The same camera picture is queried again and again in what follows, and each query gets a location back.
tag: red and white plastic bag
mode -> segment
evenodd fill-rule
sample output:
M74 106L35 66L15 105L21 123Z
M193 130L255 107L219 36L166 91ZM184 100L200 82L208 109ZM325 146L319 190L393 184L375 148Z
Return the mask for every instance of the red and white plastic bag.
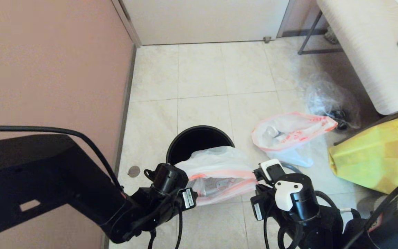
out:
M269 158L309 167L313 160L300 146L336 126L330 117L291 112L262 120L251 132L251 139Z
M222 202L256 189L248 157L230 146L196 151L176 167L188 175L187 187L198 193L197 205Z

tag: yellow bag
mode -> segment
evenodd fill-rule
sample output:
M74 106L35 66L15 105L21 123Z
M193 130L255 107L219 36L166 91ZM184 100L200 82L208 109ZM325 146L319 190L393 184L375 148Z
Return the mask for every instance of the yellow bag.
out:
M338 177L385 194L398 186L398 119L360 132L328 151L330 168Z

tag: white door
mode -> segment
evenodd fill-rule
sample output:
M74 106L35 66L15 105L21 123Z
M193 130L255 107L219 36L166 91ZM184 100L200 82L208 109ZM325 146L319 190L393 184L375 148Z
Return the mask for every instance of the white door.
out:
M276 38L289 0L123 0L142 44Z

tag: pink wall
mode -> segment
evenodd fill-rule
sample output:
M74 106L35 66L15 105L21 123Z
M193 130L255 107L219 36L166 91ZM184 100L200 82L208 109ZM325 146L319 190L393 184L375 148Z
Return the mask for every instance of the pink wall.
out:
M75 129L114 165L131 53L110 0L0 0L0 125ZM100 245L69 206L0 233L1 249Z
M310 29L320 9L316 0L290 0L291 13L284 23L284 31ZM322 16L317 28L327 27L325 17Z

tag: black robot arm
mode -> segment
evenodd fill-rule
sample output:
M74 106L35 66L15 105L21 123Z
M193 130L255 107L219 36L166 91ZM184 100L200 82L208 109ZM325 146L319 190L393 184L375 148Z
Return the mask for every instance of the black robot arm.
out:
M0 140L0 232L70 204L122 243L196 206L184 171L147 172L153 184L129 196L67 135Z

